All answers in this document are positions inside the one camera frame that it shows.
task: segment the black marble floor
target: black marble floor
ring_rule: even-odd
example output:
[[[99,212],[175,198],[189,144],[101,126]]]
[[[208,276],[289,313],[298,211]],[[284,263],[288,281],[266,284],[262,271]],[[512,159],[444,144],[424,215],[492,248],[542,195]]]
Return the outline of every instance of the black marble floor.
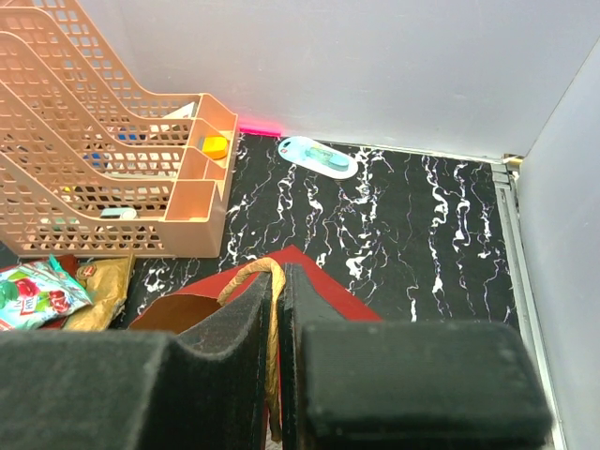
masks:
[[[163,294],[288,245],[386,320],[518,327],[486,163],[335,144],[359,165],[337,182],[291,165],[277,146],[242,138],[220,257],[138,260],[113,327]],[[2,265],[15,261],[0,250]]]

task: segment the bag handle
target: bag handle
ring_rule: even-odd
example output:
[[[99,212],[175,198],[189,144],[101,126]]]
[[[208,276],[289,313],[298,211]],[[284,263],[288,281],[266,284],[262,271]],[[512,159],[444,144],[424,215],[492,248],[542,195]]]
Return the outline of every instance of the bag handle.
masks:
[[[281,266],[272,258],[260,258],[242,267],[235,277],[223,288],[217,302],[224,306],[232,292],[246,278],[258,272],[271,273],[271,314],[266,347],[266,403],[269,408],[269,426],[271,439],[281,442],[281,424],[279,423],[279,363],[278,363],[278,299],[285,286],[285,273]]]

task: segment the plastic storage tray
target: plastic storage tray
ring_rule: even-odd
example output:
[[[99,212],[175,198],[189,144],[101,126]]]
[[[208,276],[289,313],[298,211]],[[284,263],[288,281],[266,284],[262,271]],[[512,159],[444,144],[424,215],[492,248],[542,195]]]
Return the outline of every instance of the plastic storage tray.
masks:
[[[216,257],[237,115],[210,95],[143,90],[76,2],[37,3],[52,16],[0,0],[0,239],[22,257]],[[190,101],[193,117],[162,117]],[[197,148],[213,136],[224,159]],[[112,207],[138,218],[100,218]]]
[[[175,180],[114,179],[91,169],[4,83],[0,96],[0,238],[16,254],[218,256],[231,170],[189,147]],[[100,218],[107,207],[132,207],[139,218]]]

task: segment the white wall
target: white wall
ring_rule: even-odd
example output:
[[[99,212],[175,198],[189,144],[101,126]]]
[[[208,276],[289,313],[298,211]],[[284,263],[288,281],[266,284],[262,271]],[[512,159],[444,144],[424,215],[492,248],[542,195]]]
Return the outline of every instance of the white wall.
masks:
[[[151,90],[476,156],[526,153],[600,35],[600,0],[81,1]]]
[[[521,231],[569,450],[600,448],[600,45],[525,159]]]

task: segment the black velvet block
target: black velvet block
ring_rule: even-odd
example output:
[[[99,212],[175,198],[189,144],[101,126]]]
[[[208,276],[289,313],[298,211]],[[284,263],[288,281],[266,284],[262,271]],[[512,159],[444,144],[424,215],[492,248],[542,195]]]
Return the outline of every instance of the black velvet block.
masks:
[[[268,280],[180,337],[0,334],[0,448],[260,449]]]
[[[299,393],[303,390],[298,378],[298,358],[301,334],[305,323],[331,322],[345,319],[315,291],[303,267],[285,264],[286,287],[277,304],[279,319],[279,365],[281,369],[281,416],[285,450],[302,448],[304,410]]]
[[[314,448],[529,449],[548,435],[544,393],[507,326],[314,322],[301,345]]]

